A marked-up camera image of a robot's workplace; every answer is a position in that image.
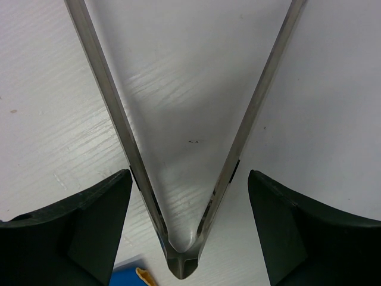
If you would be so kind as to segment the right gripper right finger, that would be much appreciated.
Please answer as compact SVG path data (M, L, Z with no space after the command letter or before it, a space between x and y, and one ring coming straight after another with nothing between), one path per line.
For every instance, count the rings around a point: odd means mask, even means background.
M271 285L380 285L380 221L252 170L248 192Z

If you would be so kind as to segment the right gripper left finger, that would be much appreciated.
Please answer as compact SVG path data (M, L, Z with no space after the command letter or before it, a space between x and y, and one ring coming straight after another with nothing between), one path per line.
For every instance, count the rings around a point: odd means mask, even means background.
M1 285L108 285L132 191L129 170L1 222Z

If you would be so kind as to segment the metal tongs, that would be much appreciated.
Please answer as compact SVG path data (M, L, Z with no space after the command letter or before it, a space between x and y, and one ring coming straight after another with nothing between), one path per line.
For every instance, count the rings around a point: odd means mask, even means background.
M299 16L302 14L305 4L305 1L292 1L289 6L255 91L233 140L232 146L230 147L226 161L219 174L213 193L211 194L208 205L198 225L195 242L188 250L181 253L175 250L170 243L164 216L158 205L151 181L149 180L146 167L143 163L126 112L121 103L120 96L111 75L98 35L96 34L88 8L84 1L65 2L73 26L77 32L93 76L101 92L102 99L108 110L109 117L114 125L114 129L118 135L124 154L129 161L131 172L138 189L140 190L157 237L159 238L167 266L171 273L178 279L188 278L198 267L201 253L207 241L218 208L220 207L224 194L233 180L239 166L242 151L249 138L255 120L260 113L262 103L270 89L289 39L291 38L291 34L297 25Z

